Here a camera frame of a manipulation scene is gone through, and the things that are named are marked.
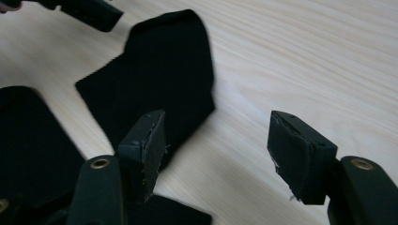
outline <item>light wood surface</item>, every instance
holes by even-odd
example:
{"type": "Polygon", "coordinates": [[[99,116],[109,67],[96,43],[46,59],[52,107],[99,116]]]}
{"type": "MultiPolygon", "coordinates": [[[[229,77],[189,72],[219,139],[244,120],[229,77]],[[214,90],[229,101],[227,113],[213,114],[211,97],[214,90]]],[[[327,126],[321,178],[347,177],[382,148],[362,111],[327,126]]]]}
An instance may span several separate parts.
{"type": "Polygon", "coordinates": [[[181,147],[156,193],[213,224],[329,224],[326,206],[290,201],[267,150],[271,110],[295,114],[369,158],[398,184],[398,1],[115,0],[101,33],[24,3],[0,16],[0,87],[39,90],[85,158],[112,154],[74,84],[122,53],[130,28],[191,8],[207,27],[217,111],[181,147]]]}

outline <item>brass screw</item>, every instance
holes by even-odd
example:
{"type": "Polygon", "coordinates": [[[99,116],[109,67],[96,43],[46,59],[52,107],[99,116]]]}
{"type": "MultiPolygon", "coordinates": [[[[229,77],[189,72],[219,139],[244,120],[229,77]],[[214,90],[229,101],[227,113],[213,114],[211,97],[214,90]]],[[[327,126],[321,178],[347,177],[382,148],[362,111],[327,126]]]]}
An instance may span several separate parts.
{"type": "Polygon", "coordinates": [[[359,158],[352,159],[351,163],[354,166],[356,166],[360,169],[363,169],[365,171],[371,171],[374,168],[374,166],[372,164],[370,164],[369,162],[367,162],[365,160],[359,159],[359,158]]]}
{"type": "Polygon", "coordinates": [[[91,162],[90,167],[93,169],[102,169],[109,165],[111,161],[107,158],[99,158],[93,162],[91,162]]]}
{"type": "Polygon", "coordinates": [[[0,199],[0,214],[3,213],[9,206],[7,199],[0,199]]]}

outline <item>black cloth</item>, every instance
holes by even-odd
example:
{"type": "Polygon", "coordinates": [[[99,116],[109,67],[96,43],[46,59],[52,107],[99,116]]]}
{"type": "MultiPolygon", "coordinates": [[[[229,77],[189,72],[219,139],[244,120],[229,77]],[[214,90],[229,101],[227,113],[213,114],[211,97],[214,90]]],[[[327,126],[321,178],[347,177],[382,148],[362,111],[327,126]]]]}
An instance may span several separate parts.
{"type": "Polygon", "coordinates": [[[132,27],[125,51],[76,87],[114,150],[144,114],[165,110],[161,168],[214,110],[207,32],[192,10],[132,27]]]}
{"type": "MultiPolygon", "coordinates": [[[[70,203],[84,159],[36,91],[0,89],[0,146],[0,199],[22,201],[20,224],[70,203]]],[[[211,223],[210,215],[156,195],[147,204],[129,203],[127,213],[131,224],[211,223]]]]}

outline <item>wood grain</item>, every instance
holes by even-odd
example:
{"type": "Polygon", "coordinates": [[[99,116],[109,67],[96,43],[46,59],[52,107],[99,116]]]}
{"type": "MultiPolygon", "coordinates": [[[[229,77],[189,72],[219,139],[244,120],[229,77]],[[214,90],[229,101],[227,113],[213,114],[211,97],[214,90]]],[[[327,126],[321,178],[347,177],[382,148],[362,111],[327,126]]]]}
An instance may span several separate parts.
{"type": "Polygon", "coordinates": [[[191,8],[212,49],[217,111],[180,149],[156,192],[213,224],[329,224],[289,201],[267,151],[271,110],[295,114],[398,184],[397,1],[127,1],[113,32],[24,3],[0,20],[0,87],[39,90],[83,156],[111,154],[74,84],[122,53],[130,28],[191,8]]]}

